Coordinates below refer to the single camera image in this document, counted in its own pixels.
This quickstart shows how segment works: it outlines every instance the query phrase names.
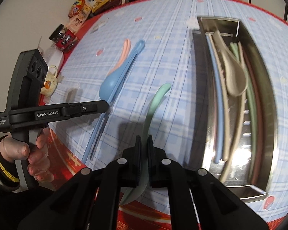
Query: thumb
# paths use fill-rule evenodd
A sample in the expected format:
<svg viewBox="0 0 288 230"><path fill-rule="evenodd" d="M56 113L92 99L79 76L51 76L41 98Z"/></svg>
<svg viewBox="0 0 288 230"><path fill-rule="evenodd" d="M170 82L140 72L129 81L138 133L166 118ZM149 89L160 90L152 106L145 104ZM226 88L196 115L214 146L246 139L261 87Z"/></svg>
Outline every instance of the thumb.
<svg viewBox="0 0 288 230"><path fill-rule="evenodd" d="M27 143L17 141L11 137L5 137L0 142L0 152L5 160L12 163L14 160L27 159L30 149Z"/></svg>

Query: mug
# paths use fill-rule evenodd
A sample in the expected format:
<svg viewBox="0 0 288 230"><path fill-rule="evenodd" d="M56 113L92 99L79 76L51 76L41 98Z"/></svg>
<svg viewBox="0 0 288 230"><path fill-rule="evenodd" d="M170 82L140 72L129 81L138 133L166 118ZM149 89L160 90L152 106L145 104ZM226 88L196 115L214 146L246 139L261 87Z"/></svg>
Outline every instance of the mug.
<svg viewBox="0 0 288 230"><path fill-rule="evenodd" d="M54 68L55 72L54 74L48 72L45 78L45 83L44 83L44 87L42 87L41 89L41 94L50 97L53 93L54 90L56 89L56 86L58 85L58 69L56 66L50 66L48 68L48 70L50 68Z"/></svg>

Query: plaid tablecloth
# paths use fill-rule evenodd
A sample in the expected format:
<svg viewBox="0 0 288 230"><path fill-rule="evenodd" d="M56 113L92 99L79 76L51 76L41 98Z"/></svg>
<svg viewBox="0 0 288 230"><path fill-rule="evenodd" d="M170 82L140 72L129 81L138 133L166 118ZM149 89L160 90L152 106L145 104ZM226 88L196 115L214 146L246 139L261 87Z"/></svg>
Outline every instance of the plaid tablecloth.
<svg viewBox="0 0 288 230"><path fill-rule="evenodd" d="M196 16L239 18L251 33L266 63L277 106L279 158L269 198L248 203L264 220L288 212L288 26L264 11L230 0L149 0L104 14L108 22L89 30L65 63L52 103L99 100L99 87L118 61L124 39L146 46L133 64L93 153L85 164L103 168L140 135L148 105L163 83L172 88L156 111L150 127L154 146L188 168L199 167L205 146L207 110L206 67L201 38L186 23ZM94 129L96 117L51 123L60 140L79 159ZM170 213L167 191L147 189L139 202Z"/></svg>

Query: yellow stripe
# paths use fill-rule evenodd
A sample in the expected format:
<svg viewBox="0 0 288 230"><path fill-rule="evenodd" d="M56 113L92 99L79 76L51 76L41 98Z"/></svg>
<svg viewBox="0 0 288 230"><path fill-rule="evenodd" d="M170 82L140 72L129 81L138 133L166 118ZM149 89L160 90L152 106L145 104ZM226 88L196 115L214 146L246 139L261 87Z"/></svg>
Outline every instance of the yellow stripe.
<svg viewBox="0 0 288 230"><path fill-rule="evenodd" d="M13 182L19 182L19 179L15 176L13 176L12 174L10 174L4 167L3 165L0 163L0 168L2 169L3 173L7 176L7 178L9 178L10 180L12 180Z"/></svg>

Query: human hand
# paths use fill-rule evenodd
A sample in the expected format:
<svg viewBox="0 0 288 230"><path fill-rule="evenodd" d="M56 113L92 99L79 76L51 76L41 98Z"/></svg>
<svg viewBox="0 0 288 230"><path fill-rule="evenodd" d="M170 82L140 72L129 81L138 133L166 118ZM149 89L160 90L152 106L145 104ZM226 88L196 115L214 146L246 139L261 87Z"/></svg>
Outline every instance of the human hand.
<svg viewBox="0 0 288 230"><path fill-rule="evenodd" d="M28 172L38 181L53 181L53 175L48 170L50 161L48 159L47 137L50 133L49 127L45 128L36 140L36 146L30 151L29 145L17 141L8 135L0 142L2 157L10 163L14 160L28 158Z"/></svg>

